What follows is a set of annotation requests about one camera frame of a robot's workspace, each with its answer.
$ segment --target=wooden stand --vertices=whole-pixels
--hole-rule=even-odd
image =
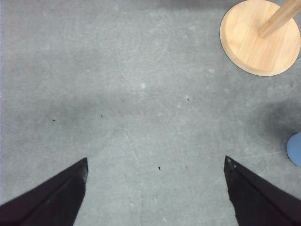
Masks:
[[[222,20],[222,47],[233,63],[249,73],[280,74],[300,51],[300,32],[293,19],[300,10],[301,0],[286,0],[281,7],[265,0],[243,1]]]

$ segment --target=wooden stool base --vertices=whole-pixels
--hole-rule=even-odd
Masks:
[[[265,0],[247,0],[224,16],[220,38],[228,57],[246,72],[272,76],[286,71],[300,51],[300,32],[294,19],[261,38],[258,30],[280,6]]]

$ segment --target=wooden pole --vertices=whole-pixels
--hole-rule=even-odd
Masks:
[[[272,34],[301,10],[301,0],[286,0],[274,15],[258,30],[262,38]]]

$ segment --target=round wooden base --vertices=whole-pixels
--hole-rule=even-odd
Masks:
[[[233,63],[246,72],[272,76],[295,62],[301,38],[294,19],[266,38],[258,35],[259,28],[279,7],[265,0],[247,0],[224,16],[220,28],[222,47]]]

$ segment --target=blue object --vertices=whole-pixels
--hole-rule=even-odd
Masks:
[[[287,155],[297,166],[301,167],[301,133],[297,133],[289,138],[286,144]]]

